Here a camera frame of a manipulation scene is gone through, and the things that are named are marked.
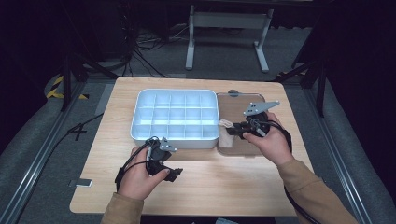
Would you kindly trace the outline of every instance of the forearm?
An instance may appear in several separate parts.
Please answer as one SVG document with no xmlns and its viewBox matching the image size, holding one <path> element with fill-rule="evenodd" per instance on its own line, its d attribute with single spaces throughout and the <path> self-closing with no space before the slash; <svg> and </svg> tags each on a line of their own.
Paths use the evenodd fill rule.
<svg viewBox="0 0 396 224">
<path fill-rule="evenodd" d="M 278 166 L 278 171 L 293 200 L 318 222 L 358 223 L 337 195 L 301 161 L 284 163 Z"/>
<path fill-rule="evenodd" d="M 102 218 L 102 224 L 130 223 L 139 224 L 144 201 L 113 194 Z"/>
</svg>

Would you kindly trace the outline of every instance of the yellow tape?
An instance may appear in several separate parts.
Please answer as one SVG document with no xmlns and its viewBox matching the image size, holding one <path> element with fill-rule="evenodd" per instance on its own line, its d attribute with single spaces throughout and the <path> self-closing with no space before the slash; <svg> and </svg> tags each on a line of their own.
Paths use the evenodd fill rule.
<svg viewBox="0 0 396 224">
<path fill-rule="evenodd" d="M 64 98 L 64 95 L 62 93 L 57 93 L 56 90 L 58 89 L 59 85 L 61 82 L 64 80 L 64 76 L 59 75 L 54 83 L 52 84 L 52 87 L 49 90 L 49 93 L 47 93 L 47 98 Z M 78 99 L 81 100 L 88 100 L 90 98 L 89 94 L 81 94 Z"/>
</svg>

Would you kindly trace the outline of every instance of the wooden table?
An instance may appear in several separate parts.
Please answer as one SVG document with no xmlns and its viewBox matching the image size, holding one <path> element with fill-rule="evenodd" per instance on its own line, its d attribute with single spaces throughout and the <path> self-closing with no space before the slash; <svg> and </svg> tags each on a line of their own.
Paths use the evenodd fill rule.
<svg viewBox="0 0 396 224">
<path fill-rule="evenodd" d="M 175 78 L 120 77 L 108 101 L 81 178 L 92 180 L 90 188 L 76 188 L 70 203 L 74 213 L 104 213 L 114 178 L 136 146 L 130 135 L 137 94 L 144 89 L 238 90 L 260 93 L 290 132 L 293 155 L 312 170 L 303 139 L 279 83 Z M 176 216 L 295 216 L 283 191 L 276 167 L 263 156 L 227 157 L 213 149 L 181 149 L 165 162 L 183 168 L 175 182 L 163 181 L 145 200 L 143 214 Z"/>
</svg>

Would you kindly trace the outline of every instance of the hand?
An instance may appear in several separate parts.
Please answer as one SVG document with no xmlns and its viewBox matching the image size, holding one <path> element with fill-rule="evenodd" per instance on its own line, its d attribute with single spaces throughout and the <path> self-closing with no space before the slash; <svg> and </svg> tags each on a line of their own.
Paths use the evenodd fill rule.
<svg viewBox="0 0 396 224">
<path fill-rule="evenodd" d="M 140 151 L 128 164 L 127 168 L 137 162 L 146 161 L 148 148 Z M 137 200 L 145 200 L 150 193 L 169 174 L 169 169 L 163 169 L 158 174 L 150 176 L 146 170 L 146 164 L 140 163 L 129 169 L 121 180 L 118 194 Z"/>
<path fill-rule="evenodd" d="M 274 113 L 267 112 L 267 115 L 269 120 L 273 120 L 281 125 Z M 270 131 L 265 137 L 258 137 L 251 133 L 244 133 L 243 136 L 251 144 L 256 146 L 265 158 L 273 162 L 276 166 L 294 160 L 285 135 L 275 127 L 271 126 Z"/>
</svg>

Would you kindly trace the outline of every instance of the metal stand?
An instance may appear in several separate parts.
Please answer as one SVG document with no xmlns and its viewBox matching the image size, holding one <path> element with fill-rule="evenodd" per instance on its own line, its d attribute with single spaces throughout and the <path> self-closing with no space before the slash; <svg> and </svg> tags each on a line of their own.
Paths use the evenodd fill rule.
<svg viewBox="0 0 396 224">
<path fill-rule="evenodd" d="M 254 42 L 254 48 L 264 73 L 269 71 L 265 60 L 262 46 L 267 36 L 274 10 L 268 10 L 267 14 L 239 14 L 218 12 L 195 12 L 194 6 L 190 7 L 190 40 L 187 49 L 186 69 L 191 70 L 194 59 L 194 27 L 223 27 L 241 29 L 261 29 L 262 36 Z"/>
<path fill-rule="evenodd" d="M 303 71 L 306 71 L 305 76 L 300 81 L 300 85 L 303 89 L 311 89 L 316 80 L 318 79 L 318 93 L 317 93 L 317 111 L 321 117 L 323 115 L 323 100 L 324 91 L 326 86 L 326 64 L 323 60 L 318 60 L 310 63 L 300 65 L 288 73 L 281 73 L 279 77 L 270 80 L 269 82 L 283 82 L 291 77 L 299 75 Z"/>
<path fill-rule="evenodd" d="M 117 79 L 119 77 L 100 64 L 92 62 L 76 53 L 66 56 L 64 59 L 64 69 L 62 71 L 64 76 L 64 103 L 61 111 L 65 111 L 72 100 L 72 74 L 77 82 L 86 82 L 88 79 L 87 71 L 83 66 L 84 63 L 111 79 Z"/>
</svg>

